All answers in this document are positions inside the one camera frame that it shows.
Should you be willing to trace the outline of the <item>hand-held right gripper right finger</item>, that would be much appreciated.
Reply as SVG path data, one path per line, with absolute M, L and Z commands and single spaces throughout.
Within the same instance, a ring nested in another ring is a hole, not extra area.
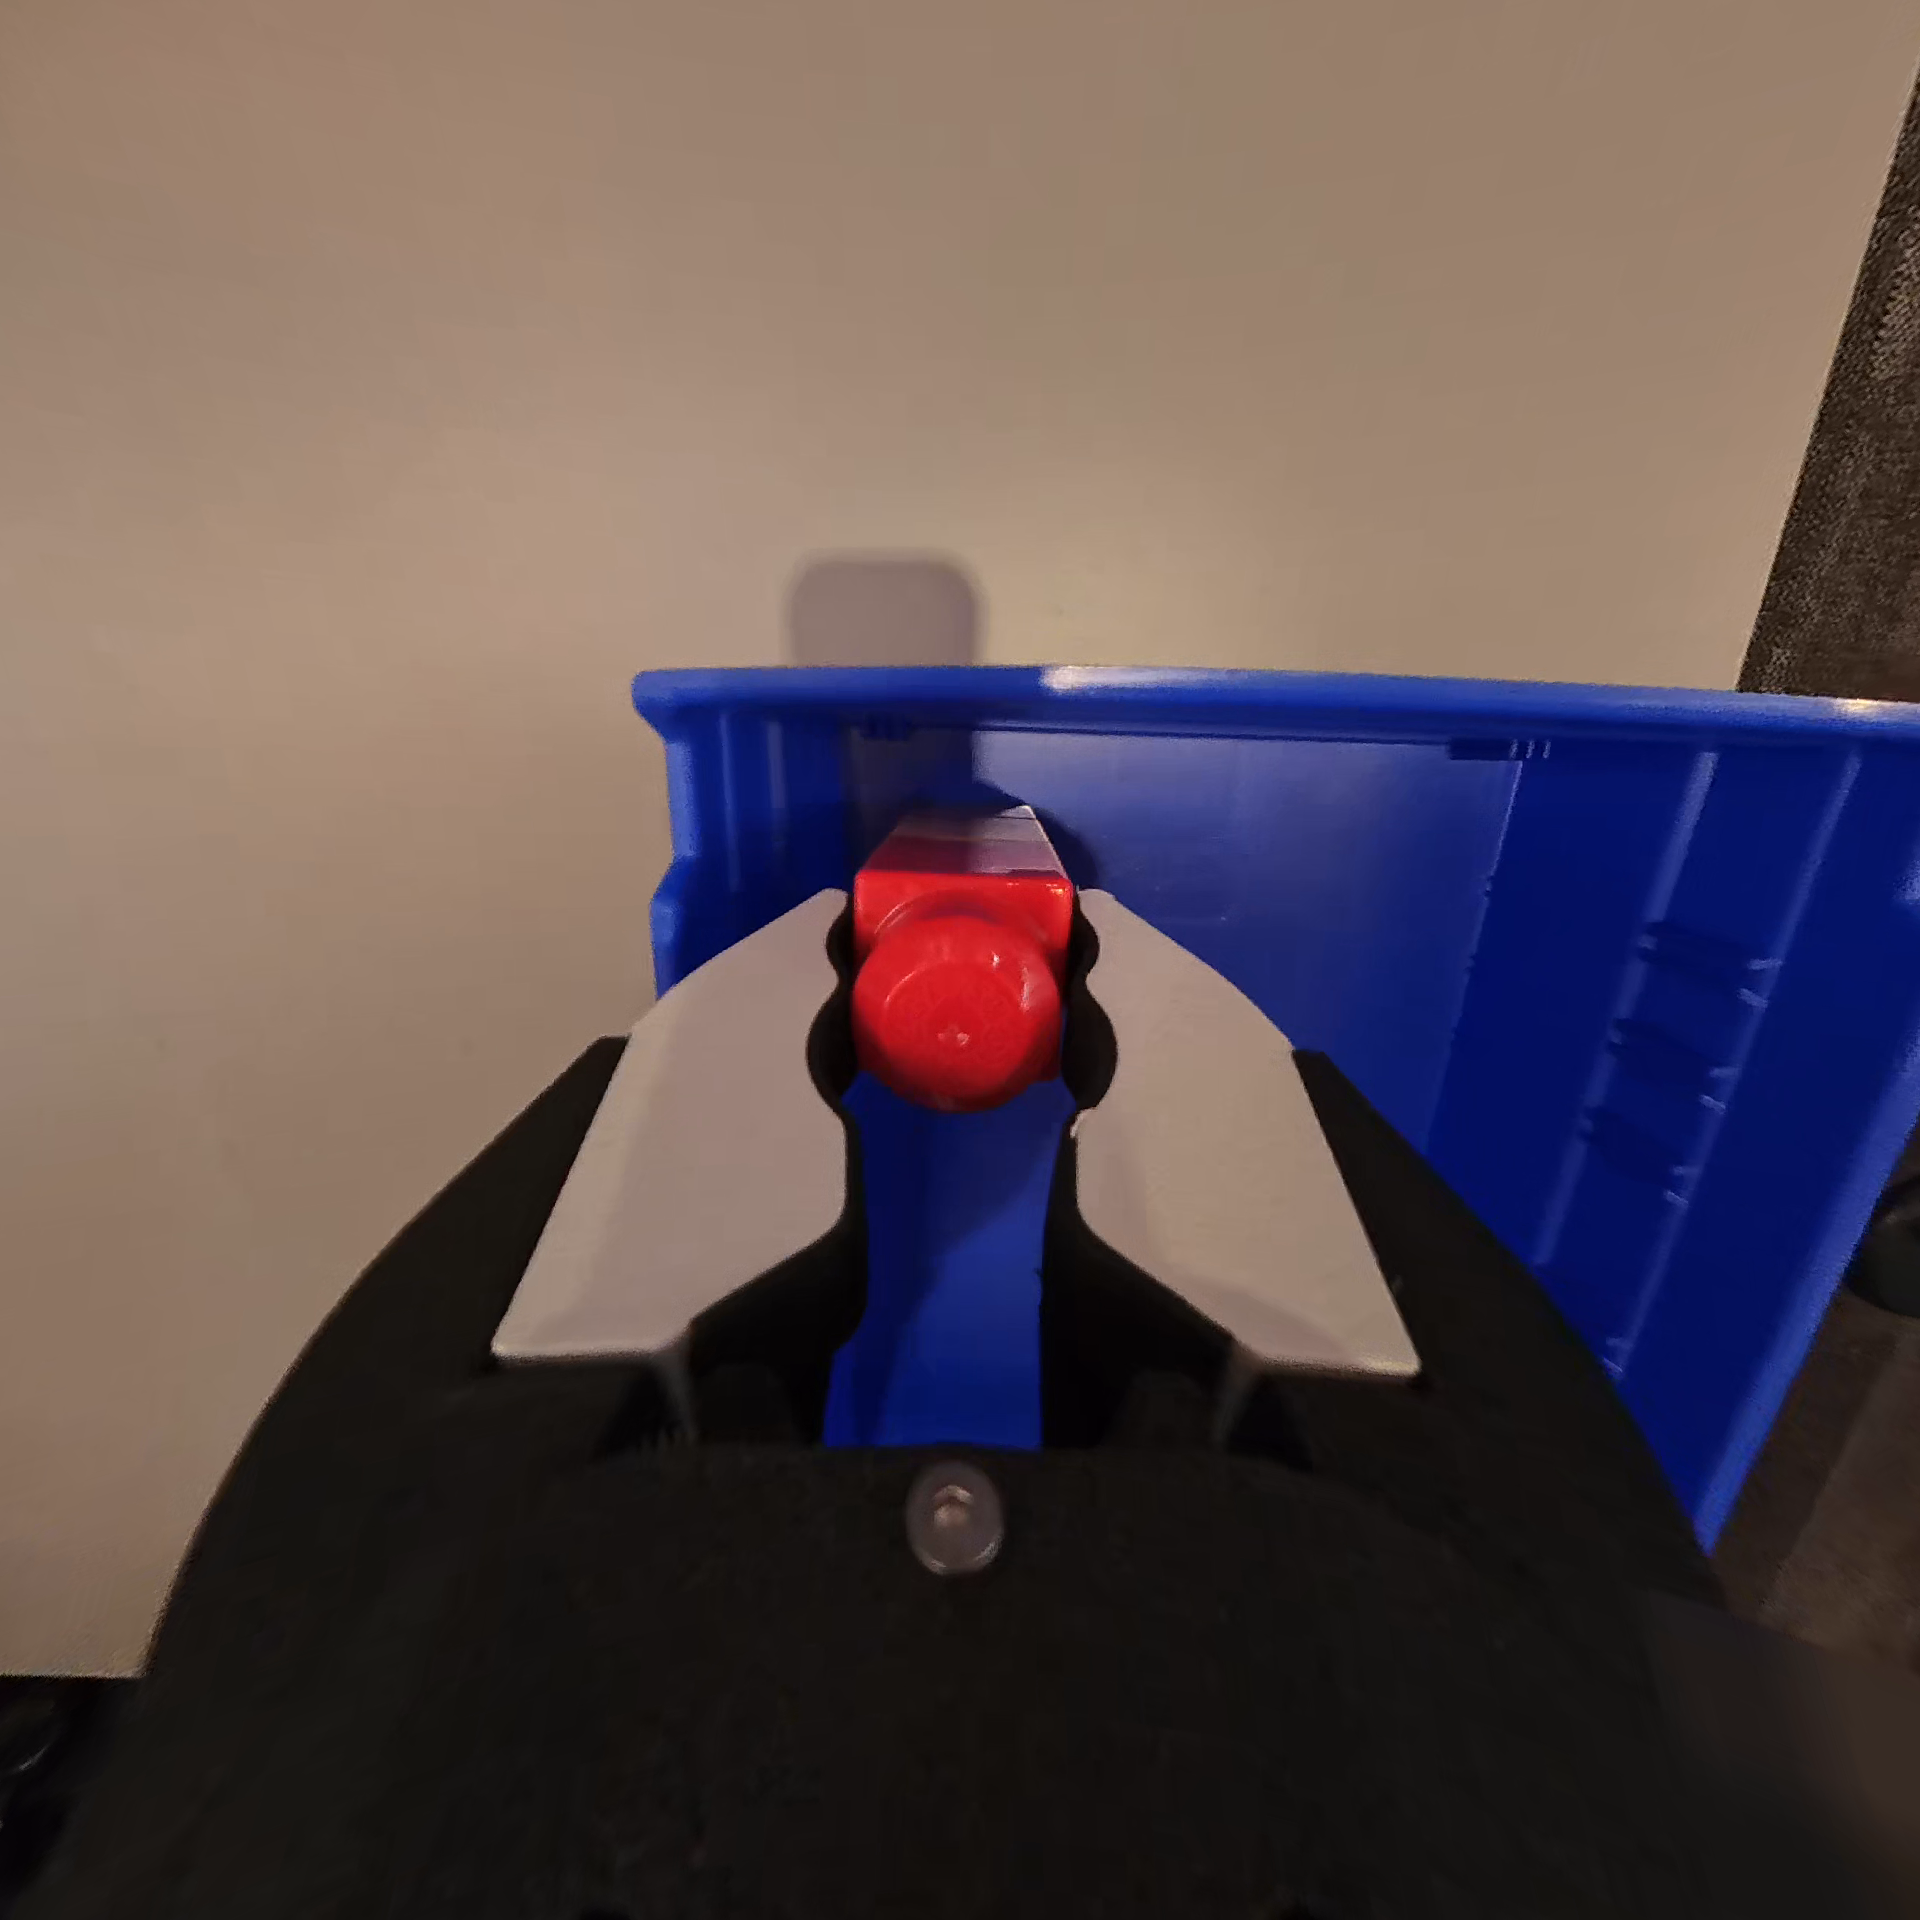
M 1041 1230 L 1041 1438 L 1104 1441 L 1147 1379 L 1236 1435 L 1272 1382 L 1424 1369 L 1296 1050 L 1112 891 L 1074 905 L 1070 1117 Z

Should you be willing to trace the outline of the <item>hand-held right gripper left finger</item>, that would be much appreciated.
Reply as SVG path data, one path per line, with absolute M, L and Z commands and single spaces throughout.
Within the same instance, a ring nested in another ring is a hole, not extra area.
M 867 1305 L 851 897 L 823 888 L 632 1025 L 492 1332 L 508 1367 L 630 1363 L 686 1425 L 745 1379 L 823 1438 Z

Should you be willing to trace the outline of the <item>red mega block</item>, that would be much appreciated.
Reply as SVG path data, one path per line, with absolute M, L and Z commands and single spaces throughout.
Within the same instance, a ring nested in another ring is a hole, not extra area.
M 992 1111 L 1059 1073 L 1075 888 L 1026 803 L 902 818 L 849 895 L 849 1024 L 864 1073 L 942 1114 Z

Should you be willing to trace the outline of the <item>blue plastic bin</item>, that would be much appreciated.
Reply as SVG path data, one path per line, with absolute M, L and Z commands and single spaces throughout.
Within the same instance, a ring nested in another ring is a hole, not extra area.
M 1077 665 L 648 669 L 660 992 L 965 779 L 1325 1054 L 1546 1286 L 1704 1546 L 1916 1124 L 1916 706 Z

